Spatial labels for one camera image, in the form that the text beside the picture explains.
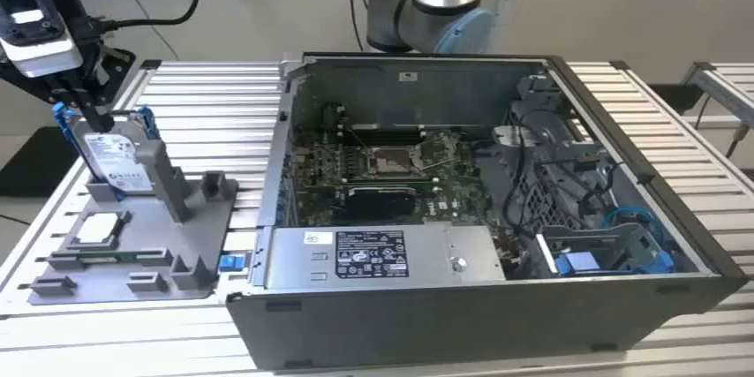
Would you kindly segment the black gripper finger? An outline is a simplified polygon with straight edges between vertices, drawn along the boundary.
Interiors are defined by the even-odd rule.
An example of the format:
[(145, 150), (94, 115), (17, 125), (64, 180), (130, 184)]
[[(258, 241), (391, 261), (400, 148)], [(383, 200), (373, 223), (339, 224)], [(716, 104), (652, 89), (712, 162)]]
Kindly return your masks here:
[(108, 132), (113, 118), (96, 110), (96, 98), (85, 89), (74, 70), (29, 78), (9, 63), (1, 63), (1, 79), (49, 104), (61, 102), (68, 108), (78, 109), (86, 123), (96, 132)]
[(129, 50), (105, 45), (98, 47), (98, 56), (86, 77), (86, 91), (97, 106), (105, 106), (113, 102), (134, 60), (136, 55)]

